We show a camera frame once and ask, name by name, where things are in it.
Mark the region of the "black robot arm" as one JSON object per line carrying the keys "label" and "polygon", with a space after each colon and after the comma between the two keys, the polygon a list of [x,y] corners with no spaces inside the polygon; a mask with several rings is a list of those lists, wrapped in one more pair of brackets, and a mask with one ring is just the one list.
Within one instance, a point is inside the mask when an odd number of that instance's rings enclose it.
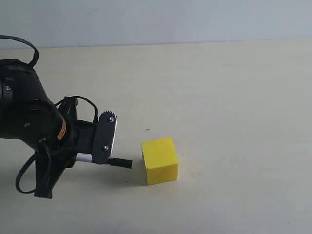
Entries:
{"label": "black robot arm", "polygon": [[117,116],[95,113],[79,120],[80,96],[53,103],[33,67],[17,59],[0,62],[0,137],[18,139],[43,167],[71,167],[75,160],[111,164]]}

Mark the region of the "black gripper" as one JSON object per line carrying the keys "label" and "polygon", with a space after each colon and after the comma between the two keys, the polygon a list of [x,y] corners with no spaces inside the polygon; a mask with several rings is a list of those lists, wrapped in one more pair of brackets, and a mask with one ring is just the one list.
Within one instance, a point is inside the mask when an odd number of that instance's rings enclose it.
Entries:
{"label": "black gripper", "polygon": [[52,159],[66,168],[76,161],[106,164],[109,160],[117,125],[117,116],[104,111],[97,122],[65,119],[65,136],[59,146],[51,151]]}

